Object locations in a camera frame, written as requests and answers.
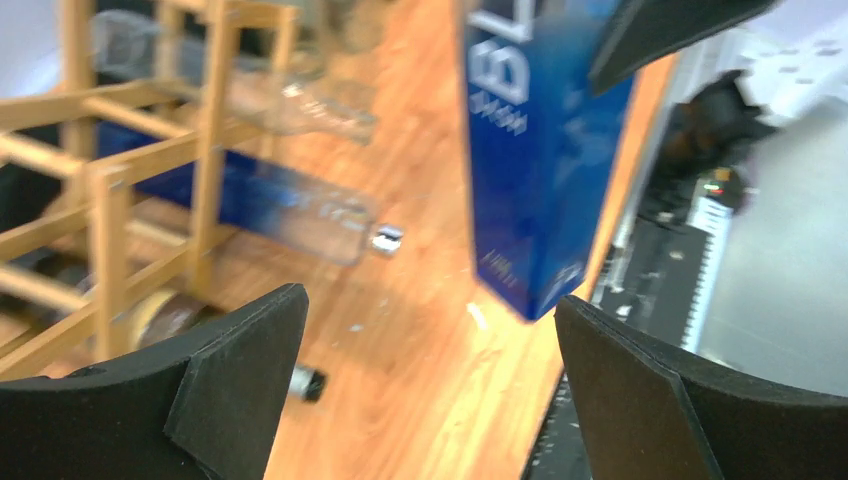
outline white lettering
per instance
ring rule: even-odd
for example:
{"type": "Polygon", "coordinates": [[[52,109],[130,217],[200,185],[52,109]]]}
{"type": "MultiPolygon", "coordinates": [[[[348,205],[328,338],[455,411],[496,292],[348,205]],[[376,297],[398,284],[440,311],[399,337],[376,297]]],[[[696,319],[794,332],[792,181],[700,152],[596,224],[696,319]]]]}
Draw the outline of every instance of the white lettering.
{"type": "Polygon", "coordinates": [[[510,20],[485,10],[477,10],[468,15],[468,24],[513,43],[524,43],[533,39],[533,14],[536,0],[515,0],[512,4],[510,20]]]}
{"type": "Polygon", "coordinates": [[[506,284],[507,287],[513,287],[518,283],[518,279],[512,274],[512,262],[506,257],[492,250],[480,259],[480,264],[488,266],[495,276],[506,284]]]}
{"type": "Polygon", "coordinates": [[[512,105],[502,104],[497,98],[492,100],[485,91],[468,96],[468,110],[474,115],[488,119],[498,128],[518,136],[527,131],[527,115],[512,105]]]}
{"type": "Polygon", "coordinates": [[[468,80],[513,105],[526,102],[530,94],[530,66],[515,47],[498,47],[492,40],[468,49],[468,80]]]}

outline black object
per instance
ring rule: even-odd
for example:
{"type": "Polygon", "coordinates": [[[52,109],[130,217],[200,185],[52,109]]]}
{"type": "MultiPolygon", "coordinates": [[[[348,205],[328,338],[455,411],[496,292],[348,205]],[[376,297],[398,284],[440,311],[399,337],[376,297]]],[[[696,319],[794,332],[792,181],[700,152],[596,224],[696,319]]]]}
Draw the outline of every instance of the black object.
{"type": "Polygon", "coordinates": [[[750,185],[736,168],[717,171],[709,181],[710,190],[707,191],[707,198],[730,208],[734,214],[746,205],[750,185]]]}
{"type": "Polygon", "coordinates": [[[563,374],[521,480],[590,480],[589,458],[568,376],[563,374]]]}
{"type": "Polygon", "coordinates": [[[760,15],[777,0],[621,0],[589,70],[600,94],[636,70],[760,15]]]}
{"type": "Polygon", "coordinates": [[[316,403],[321,400],[321,395],[324,394],[324,387],[327,386],[327,374],[315,370],[312,378],[309,379],[309,385],[306,387],[306,394],[303,399],[309,403],[316,403]]]}
{"type": "Polygon", "coordinates": [[[600,308],[631,327],[681,345],[709,240],[703,230],[677,231],[638,220],[621,290],[603,286],[600,308]]]}
{"type": "Polygon", "coordinates": [[[0,232],[40,217],[61,188],[56,178],[11,163],[0,166],[0,232]]]}
{"type": "MultiPolygon", "coordinates": [[[[663,150],[676,149],[675,145],[684,142],[675,141],[676,138],[682,135],[687,128],[686,114],[683,111],[683,105],[677,104],[672,107],[669,115],[668,124],[663,131],[660,149],[656,154],[653,162],[653,170],[648,178],[648,184],[645,188],[642,198],[639,201],[638,215],[646,221],[659,222],[661,219],[665,225],[676,225],[684,222],[689,213],[689,208],[692,204],[692,198],[695,193],[695,186],[698,183],[697,176],[675,176],[673,169],[661,168],[664,163],[674,163],[675,160],[663,160],[663,150]]],[[[684,163],[692,159],[691,156],[685,156],[680,160],[684,163]]],[[[705,160],[697,165],[697,171],[710,167],[710,161],[705,160]]]]}
{"type": "Polygon", "coordinates": [[[576,297],[556,327],[596,480],[845,478],[848,398],[717,365],[576,297]]]}
{"type": "Polygon", "coordinates": [[[67,378],[0,383],[0,478],[263,478],[307,307],[285,285],[67,378]]]}
{"type": "Polygon", "coordinates": [[[724,72],[677,107],[660,148],[657,175],[689,179],[732,166],[748,157],[755,142],[777,131],[758,120],[762,108],[749,104],[740,91],[737,81],[743,73],[724,72]]]}

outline black foam pad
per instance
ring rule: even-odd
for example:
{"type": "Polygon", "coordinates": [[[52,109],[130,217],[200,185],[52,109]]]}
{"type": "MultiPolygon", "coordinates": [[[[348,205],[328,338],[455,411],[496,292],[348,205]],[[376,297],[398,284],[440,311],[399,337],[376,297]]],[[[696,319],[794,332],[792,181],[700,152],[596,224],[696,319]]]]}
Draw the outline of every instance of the black foam pad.
{"type": "Polygon", "coordinates": [[[846,478],[848,398],[725,368],[576,297],[556,324],[596,480],[846,478]]]}
{"type": "Polygon", "coordinates": [[[263,478],[307,307],[285,285],[67,378],[0,383],[0,478],[263,478]]]}
{"type": "Polygon", "coordinates": [[[589,71],[600,94],[636,70],[762,14],[777,0],[621,0],[589,71]]]}

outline small white debris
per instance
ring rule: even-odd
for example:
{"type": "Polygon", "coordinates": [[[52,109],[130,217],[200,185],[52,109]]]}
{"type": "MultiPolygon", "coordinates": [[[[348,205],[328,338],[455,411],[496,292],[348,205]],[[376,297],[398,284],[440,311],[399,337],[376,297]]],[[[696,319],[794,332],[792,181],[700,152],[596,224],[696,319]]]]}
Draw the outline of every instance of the small white debris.
{"type": "Polygon", "coordinates": [[[626,317],[630,315],[630,310],[633,309],[633,305],[622,305],[615,309],[615,314],[619,317],[626,317]]]}
{"type": "Polygon", "coordinates": [[[483,316],[483,312],[480,311],[480,307],[477,306],[476,303],[468,303],[465,305],[465,309],[471,315],[471,318],[477,322],[477,328],[480,330],[488,330],[489,324],[486,322],[486,317],[483,316]]]}

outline white wall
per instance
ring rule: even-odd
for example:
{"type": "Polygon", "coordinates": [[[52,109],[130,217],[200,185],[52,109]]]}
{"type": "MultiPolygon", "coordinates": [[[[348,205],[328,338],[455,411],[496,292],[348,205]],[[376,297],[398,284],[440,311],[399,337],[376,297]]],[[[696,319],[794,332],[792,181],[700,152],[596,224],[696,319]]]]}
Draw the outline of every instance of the white wall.
{"type": "Polygon", "coordinates": [[[731,227],[700,349],[848,396],[848,115],[824,105],[764,142],[759,196],[731,227]]]}
{"type": "Polygon", "coordinates": [[[0,97],[49,90],[59,80],[55,0],[0,0],[0,97]]]}

